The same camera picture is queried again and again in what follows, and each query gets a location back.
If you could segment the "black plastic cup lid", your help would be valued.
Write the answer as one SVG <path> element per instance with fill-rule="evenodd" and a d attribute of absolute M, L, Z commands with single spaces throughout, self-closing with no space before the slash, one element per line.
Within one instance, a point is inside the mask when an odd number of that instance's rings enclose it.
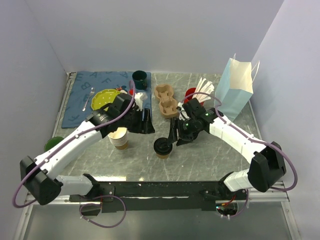
<path fill-rule="evenodd" d="M 156 154 L 166 156 L 173 150 L 173 145 L 169 144 L 168 138 L 160 137 L 154 142 L 153 149 Z"/>

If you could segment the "brown paper cup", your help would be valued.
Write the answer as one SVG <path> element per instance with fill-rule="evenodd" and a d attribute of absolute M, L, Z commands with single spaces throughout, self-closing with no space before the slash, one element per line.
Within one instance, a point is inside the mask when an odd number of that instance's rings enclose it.
<path fill-rule="evenodd" d="M 156 156 L 159 158 L 159 159 L 167 159 L 170 154 L 160 154 L 160 153 L 156 153 Z"/>

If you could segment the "light blue paper bag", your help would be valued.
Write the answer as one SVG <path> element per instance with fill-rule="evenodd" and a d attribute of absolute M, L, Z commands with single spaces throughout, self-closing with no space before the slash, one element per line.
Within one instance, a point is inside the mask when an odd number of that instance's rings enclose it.
<path fill-rule="evenodd" d="M 230 121 L 236 119 L 254 94 L 253 82 L 259 67 L 260 61 L 252 65 L 250 61 L 236 60 L 235 56 L 229 58 L 214 92 L 219 100 L 214 101 L 214 106 Z"/>

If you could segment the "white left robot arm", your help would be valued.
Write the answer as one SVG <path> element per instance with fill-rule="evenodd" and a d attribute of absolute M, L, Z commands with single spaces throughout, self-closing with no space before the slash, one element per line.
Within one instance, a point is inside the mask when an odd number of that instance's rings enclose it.
<path fill-rule="evenodd" d="M 103 190 L 90 174 L 63 176 L 62 170 L 81 152 L 123 127 L 131 133 L 153 134 L 151 111 L 143 107 L 145 93 L 120 93 L 90 115 L 69 136 L 50 150 L 32 159 L 20 161 L 23 185 L 40 205 L 47 205 L 58 196 L 80 195 L 94 201 Z"/>

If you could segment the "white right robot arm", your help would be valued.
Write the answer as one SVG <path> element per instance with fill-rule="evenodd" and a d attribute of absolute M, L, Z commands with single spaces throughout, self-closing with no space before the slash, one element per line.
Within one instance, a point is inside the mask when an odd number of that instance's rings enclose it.
<path fill-rule="evenodd" d="M 177 146 L 193 142 L 202 131 L 215 136 L 240 153 L 249 163 L 249 168 L 228 173 L 222 178 L 219 195 L 230 199 L 236 191 L 256 189 L 266 192 L 286 172 L 284 157 L 279 152 L 281 147 L 255 138 L 234 125 L 222 112 L 215 108 L 205 109 L 197 99 L 177 105 L 179 117 L 170 122 L 168 144 Z"/>

